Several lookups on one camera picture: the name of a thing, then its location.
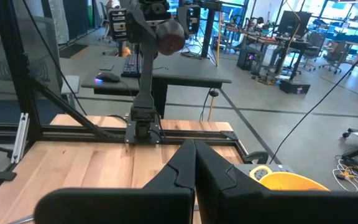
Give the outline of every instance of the office chair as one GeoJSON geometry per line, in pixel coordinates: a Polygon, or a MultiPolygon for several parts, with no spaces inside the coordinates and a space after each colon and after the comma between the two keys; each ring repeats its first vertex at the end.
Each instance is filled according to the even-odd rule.
{"type": "Polygon", "coordinates": [[[326,48],[327,50],[333,50],[333,51],[328,52],[326,55],[323,55],[323,57],[327,61],[327,64],[320,65],[319,68],[321,68],[321,67],[324,68],[325,66],[328,66],[328,70],[331,71],[332,67],[337,67],[338,63],[341,63],[340,60],[342,58],[342,55],[345,52],[345,46],[346,46],[346,42],[340,41],[337,43],[337,46],[335,47],[335,49],[326,48]]]}
{"type": "MultiPolygon", "coordinates": [[[[58,45],[55,35],[55,25],[53,19],[34,16],[34,19],[40,28],[45,40],[50,47],[53,57],[59,62],[58,45]]],[[[56,95],[68,100],[71,106],[74,106],[74,98],[68,86],[63,84],[60,72],[55,67],[52,58],[49,56],[46,48],[30,19],[18,19],[21,31],[24,50],[29,57],[29,70],[36,79],[47,86],[56,95]]],[[[71,88],[78,93],[80,87],[80,78],[74,75],[66,76],[71,88]]],[[[35,102],[39,113],[41,124],[50,124],[57,114],[63,111],[40,93],[35,92],[35,102]]],[[[17,96],[12,82],[9,66],[6,61],[4,48],[0,38],[0,123],[18,123],[21,114],[20,106],[17,102],[17,96]]]]}
{"type": "Polygon", "coordinates": [[[303,68],[309,67],[309,72],[311,69],[316,70],[316,66],[312,63],[309,63],[309,60],[313,60],[319,57],[319,53],[321,48],[323,47],[325,41],[325,35],[319,34],[317,32],[312,32],[309,37],[309,43],[313,47],[318,47],[318,50],[306,50],[303,54],[304,58],[306,59],[305,62],[301,62],[300,65],[303,65],[303,68]]]}
{"type": "Polygon", "coordinates": [[[108,17],[108,13],[107,13],[107,7],[103,4],[103,2],[99,2],[100,6],[102,8],[102,23],[100,23],[100,27],[104,27],[104,34],[102,36],[102,38],[99,38],[99,40],[104,40],[110,32],[110,23],[109,23],[109,17],[108,17]]]}

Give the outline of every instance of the black metal frame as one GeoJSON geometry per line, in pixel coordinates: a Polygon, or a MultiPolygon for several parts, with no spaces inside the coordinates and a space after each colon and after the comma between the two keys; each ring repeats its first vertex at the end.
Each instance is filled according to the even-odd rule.
{"type": "MultiPolygon", "coordinates": [[[[86,123],[89,123],[87,119],[73,108],[70,108],[62,99],[53,97],[45,87],[30,75],[27,68],[28,59],[22,45],[21,34],[19,32],[12,0],[0,0],[0,34],[21,111],[29,114],[30,127],[24,154],[31,149],[36,141],[126,143],[126,128],[99,128],[97,126],[90,128],[86,123]],[[71,117],[83,124],[84,127],[41,126],[34,100],[35,90],[41,92],[71,117]],[[104,138],[100,135],[101,133],[109,137],[104,138]]],[[[0,143],[14,142],[17,129],[17,124],[0,124],[0,143]]],[[[181,145],[186,139],[197,139],[204,141],[210,146],[235,147],[244,163],[249,163],[253,158],[260,159],[260,162],[267,160],[264,156],[255,157],[255,154],[253,158],[247,158],[246,150],[233,131],[160,131],[161,136],[164,136],[164,134],[166,137],[161,138],[159,144],[181,145]]],[[[9,165],[6,171],[12,171],[15,166],[15,164],[9,165]]]]}

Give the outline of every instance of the computer keyboard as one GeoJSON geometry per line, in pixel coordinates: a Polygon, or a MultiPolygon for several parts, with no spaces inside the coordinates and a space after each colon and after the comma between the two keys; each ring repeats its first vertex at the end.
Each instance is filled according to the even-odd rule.
{"type": "Polygon", "coordinates": [[[137,67],[139,72],[136,69],[136,54],[128,56],[127,60],[125,61],[124,69],[122,70],[121,76],[140,78],[140,74],[142,73],[142,56],[139,56],[137,67]]]}

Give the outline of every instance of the computer monitor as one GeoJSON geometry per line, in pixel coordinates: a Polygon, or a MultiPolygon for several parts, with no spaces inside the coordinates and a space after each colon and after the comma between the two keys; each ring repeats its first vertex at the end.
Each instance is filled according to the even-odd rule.
{"type": "Polygon", "coordinates": [[[306,33],[306,28],[308,26],[310,17],[310,12],[284,11],[277,31],[279,31],[280,33],[292,34],[296,30],[298,24],[300,24],[296,35],[303,36],[306,33]]]}

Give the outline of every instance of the computer mouse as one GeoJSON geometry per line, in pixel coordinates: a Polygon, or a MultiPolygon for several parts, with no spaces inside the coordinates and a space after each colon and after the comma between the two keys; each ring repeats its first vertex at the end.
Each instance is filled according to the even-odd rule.
{"type": "Polygon", "coordinates": [[[101,72],[96,76],[96,78],[104,82],[119,82],[119,76],[111,72],[101,72]]]}

